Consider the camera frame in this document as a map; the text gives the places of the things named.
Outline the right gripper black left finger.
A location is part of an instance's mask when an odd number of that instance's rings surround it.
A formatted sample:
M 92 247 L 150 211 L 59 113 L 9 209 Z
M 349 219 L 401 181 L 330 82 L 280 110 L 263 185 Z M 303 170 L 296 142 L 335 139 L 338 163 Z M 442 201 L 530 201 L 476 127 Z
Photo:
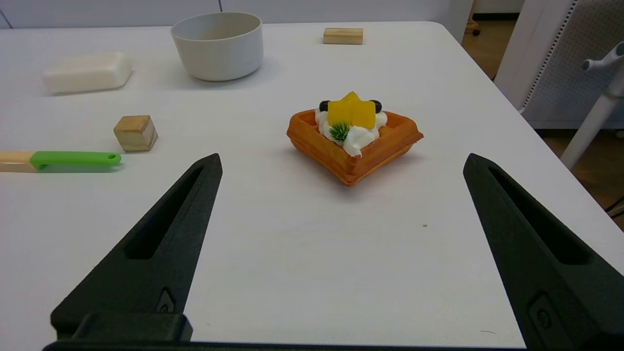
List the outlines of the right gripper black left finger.
M 52 311 L 58 338 L 92 312 L 183 312 L 222 174 L 218 154 L 192 164 Z

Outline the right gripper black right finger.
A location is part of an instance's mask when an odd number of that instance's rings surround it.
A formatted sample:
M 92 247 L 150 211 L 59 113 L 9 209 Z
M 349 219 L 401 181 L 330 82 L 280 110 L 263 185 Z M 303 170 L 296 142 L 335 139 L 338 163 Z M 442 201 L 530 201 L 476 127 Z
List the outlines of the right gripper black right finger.
M 622 274 L 488 158 L 463 175 L 525 345 L 621 351 Z

